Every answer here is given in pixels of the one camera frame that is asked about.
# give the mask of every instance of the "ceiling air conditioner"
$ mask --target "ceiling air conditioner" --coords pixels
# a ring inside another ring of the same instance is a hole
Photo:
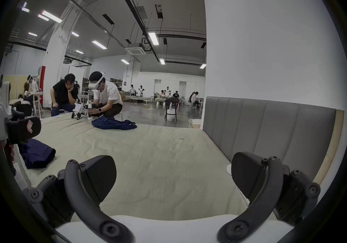
[[[64,58],[63,63],[64,64],[70,64],[70,63],[72,63],[72,59],[71,58]]]
[[[125,47],[131,55],[145,55],[145,47],[141,43],[132,43]]]

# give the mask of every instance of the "man's hand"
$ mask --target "man's hand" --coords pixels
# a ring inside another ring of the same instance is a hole
[[[88,114],[91,114],[91,115],[96,115],[96,114],[99,114],[99,113],[100,113],[99,109],[96,109],[96,108],[88,110]]]

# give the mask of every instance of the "navy blue garment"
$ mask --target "navy blue garment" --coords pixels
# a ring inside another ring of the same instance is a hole
[[[55,149],[35,139],[18,144],[18,148],[28,169],[45,168],[55,156]]]
[[[115,118],[109,118],[102,116],[96,120],[92,121],[93,126],[100,128],[100,129],[121,129],[121,130],[129,130],[129,129],[135,129],[137,126],[135,122],[132,122],[130,120],[125,121],[119,121],[115,120]]]

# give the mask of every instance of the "person sitting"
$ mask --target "person sitting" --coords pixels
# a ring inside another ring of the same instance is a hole
[[[193,94],[195,94],[195,92],[192,92],[192,94],[191,94],[190,97],[189,97],[188,102],[190,102],[190,103],[192,103],[192,96],[193,96]]]
[[[178,91],[176,91],[172,96],[175,97],[175,98],[179,98]]]
[[[34,78],[32,75],[29,75],[28,78],[28,83],[29,83],[29,88],[28,91],[26,92],[26,101],[28,101],[31,105],[31,108],[34,108],[33,101],[34,101],[34,96],[31,93],[36,93],[38,92],[38,86],[37,83],[35,82]]]
[[[89,109],[88,113],[95,117],[103,115],[111,118],[120,113],[123,102],[116,85],[106,81],[103,76],[101,72],[95,71],[89,77],[89,82],[96,87],[93,89],[93,103],[97,108]]]
[[[78,89],[74,86],[74,83],[75,76],[70,73],[65,76],[64,80],[60,80],[51,88],[52,117],[59,115],[60,109],[72,112],[75,108]]]
[[[195,92],[192,95],[192,103],[193,105],[196,105],[197,109],[200,109],[200,99],[197,98],[197,95],[199,94],[199,92]]]

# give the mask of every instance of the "mattress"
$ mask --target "mattress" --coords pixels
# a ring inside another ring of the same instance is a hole
[[[101,130],[87,119],[71,119],[71,114],[43,119],[35,138],[55,148],[56,156],[46,169],[24,166],[25,173],[32,186],[37,186],[46,176],[57,175],[69,159],[83,162],[110,155],[117,179],[100,204],[109,216],[189,220],[239,215],[246,210],[226,172],[230,162],[202,130],[137,126]]]

